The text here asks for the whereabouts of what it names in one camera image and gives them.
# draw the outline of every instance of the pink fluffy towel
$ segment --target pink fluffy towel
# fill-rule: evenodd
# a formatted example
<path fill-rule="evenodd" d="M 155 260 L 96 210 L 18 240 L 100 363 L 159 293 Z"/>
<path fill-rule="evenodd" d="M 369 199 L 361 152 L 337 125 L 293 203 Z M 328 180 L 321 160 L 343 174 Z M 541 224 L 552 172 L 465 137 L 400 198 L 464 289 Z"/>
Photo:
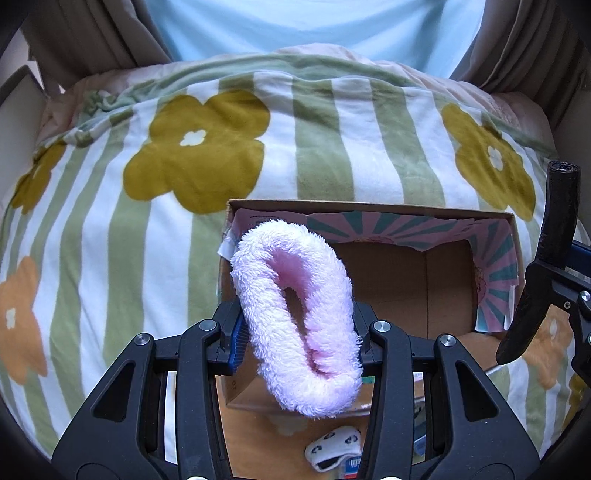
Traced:
<path fill-rule="evenodd" d="M 361 339 L 351 282 L 334 250 L 303 225 L 270 220 L 242 237 L 232 277 L 259 375 L 281 407 L 307 417 L 347 410 L 362 383 Z M 287 309 L 288 287 L 302 303 L 304 338 Z"/>

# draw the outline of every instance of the open cardboard box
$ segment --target open cardboard box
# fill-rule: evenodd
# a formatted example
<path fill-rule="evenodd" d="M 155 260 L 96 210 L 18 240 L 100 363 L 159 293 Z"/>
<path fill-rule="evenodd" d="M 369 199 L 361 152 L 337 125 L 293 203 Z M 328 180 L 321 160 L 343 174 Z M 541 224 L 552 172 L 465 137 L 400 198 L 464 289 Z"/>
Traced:
<path fill-rule="evenodd" d="M 512 237 L 517 238 L 514 217 L 509 213 L 437 209 L 409 205 L 375 205 L 369 203 L 315 202 L 306 200 L 231 200 L 227 220 L 231 225 L 238 209 L 259 212 L 311 213 L 381 212 L 420 215 L 441 219 L 504 219 L 509 222 Z M 517 251 L 519 285 L 523 287 L 521 254 Z M 442 333 L 458 337 L 461 343 L 486 371 L 496 365 L 495 352 L 502 336 L 477 333 L 475 266 L 470 244 L 466 240 L 439 245 L 424 252 L 410 247 L 375 242 L 331 244 L 344 263 L 353 284 L 356 301 L 370 304 L 377 317 L 401 327 L 407 334 L 435 339 Z M 221 300 L 235 297 L 230 263 L 220 263 Z M 290 312 L 301 318 L 297 298 L 286 296 Z M 268 392 L 264 380 L 256 373 L 258 361 L 247 349 L 242 366 L 232 377 L 221 380 L 226 406 L 259 413 L 283 411 Z M 415 382 L 415 397 L 424 396 L 422 381 Z M 371 409 L 373 384 L 364 383 L 358 399 L 344 416 L 366 415 Z"/>

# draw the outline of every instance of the white flower center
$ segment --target white flower center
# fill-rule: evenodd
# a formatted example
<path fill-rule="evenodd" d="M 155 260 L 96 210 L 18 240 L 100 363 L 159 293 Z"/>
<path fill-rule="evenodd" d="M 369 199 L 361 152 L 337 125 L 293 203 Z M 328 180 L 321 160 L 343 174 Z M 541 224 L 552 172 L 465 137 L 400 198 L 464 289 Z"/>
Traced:
<path fill-rule="evenodd" d="M 501 156 L 501 152 L 490 145 L 488 146 L 488 159 L 491 161 L 492 166 L 497 170 L 503 169 L 503 157 Z"/>
<path fill-rule="evenodd" d="M 11 330 L 14 328 L 14 324 L 16 322 L 16 319 L 17 319 L 16 309 L 7 310 L 7 312 L 6 312 L 6 327 L 8 328 L 8 330 Z"/>
<path fill-rule="evenodd" d="M 550 338 L 552 338 L 552 341 L 556 340 L 556 334 L 558 334 L 558 322 L 556 322 L 556 319 L 552 319 L 550 323 Z"/>
<path fill-rule="evenodd" d="M 194 147 L 195 145 L 200 145 L 203 143 L 203 140 L 205 140 L 206 134 L 207 132 L 205 130 L 187 132 L 179 145 L 181 147 Z"/>

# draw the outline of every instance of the yellow flower print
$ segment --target yellow flower print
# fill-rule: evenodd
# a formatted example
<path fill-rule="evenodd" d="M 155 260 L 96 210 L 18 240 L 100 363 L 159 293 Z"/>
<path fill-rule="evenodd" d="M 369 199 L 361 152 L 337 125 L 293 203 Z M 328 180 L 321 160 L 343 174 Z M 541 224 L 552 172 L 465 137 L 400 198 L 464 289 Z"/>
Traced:
<path fill-rule="evenodd" d="M 566 417 L 564 418 L 564 423 L 562 424 L 563 430 L 573 420 L 574 415 L 579 410 L 581 402 L 583 401 L 583 395 L 587 390 L 587 384 L 583 381 L 583 379 L 580 376 L 574 374 L 570 378 L 569 390 L 569 411 L 567 412 Z"/>
<path fill-rule="evenodd" d="M 178 95 L 150 124 L 148 142 L 125 167 L 123 184 L 134 200 L 174 192 L 193 213 L 223 210 L 230 198 L 246 198 L 262 169 L 258 140 L 271 114 L 245 90 L 219 93 L 202 104 Z"/>
<path fill-rule="evenodd" d="M 441 116 L 447 131 L 460 144 L 456 166 L 462 177 L 492 207 L 506 210 L 526 221 L 534 216 L 534 182 L 520 155 L 501 138 L 492 125 L 478 125 L 457 105 L 446 105 Z"/>
<path fill-rule="evenodd" d="M 59 140 L 38 152 L 33 160 L 31 171 L 18 180 L 11 202 L 13 208 L 22 207 L 22 212 L 28 213 L 37 205 L 49 185 L 53 167 L 57 165 L 65 151 L 66 143 Z"/>

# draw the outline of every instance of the striped blanket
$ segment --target striped blanket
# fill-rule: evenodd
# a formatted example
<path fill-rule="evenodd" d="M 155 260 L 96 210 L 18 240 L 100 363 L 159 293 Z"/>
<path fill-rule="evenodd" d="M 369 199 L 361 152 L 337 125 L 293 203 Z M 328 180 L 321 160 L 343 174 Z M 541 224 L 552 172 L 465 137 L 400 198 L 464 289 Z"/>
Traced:
<path fill-rule="evenodd" d="M 230 198 L 512 212 L 527 265 L 555 157 L 483 110 L 332 57 L 245 56 L 87 92 L 2 222 L 2 395 L 51 455 L 135 334 L 177 335 L 213 313 Z M 580 392 L 568 324 L 547 321 L 537 348 L 552 358 L 491 372 L 542 453 Z"/>

